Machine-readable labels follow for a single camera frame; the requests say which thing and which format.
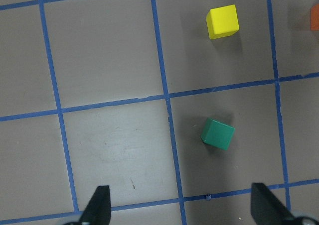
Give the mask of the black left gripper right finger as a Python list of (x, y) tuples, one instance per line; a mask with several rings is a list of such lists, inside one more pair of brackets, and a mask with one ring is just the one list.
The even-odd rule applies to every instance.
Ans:
[(250, 213), (257, 225), (294, 225), (295, 217), (264, 183), (252, 183)]

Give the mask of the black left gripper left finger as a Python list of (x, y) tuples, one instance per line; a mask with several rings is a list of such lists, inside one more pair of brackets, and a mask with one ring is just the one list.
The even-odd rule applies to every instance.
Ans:
[(98, 186), (83, 211), (77, 225), (109, 225), (111, 221), (111, 197), (108, 185)]

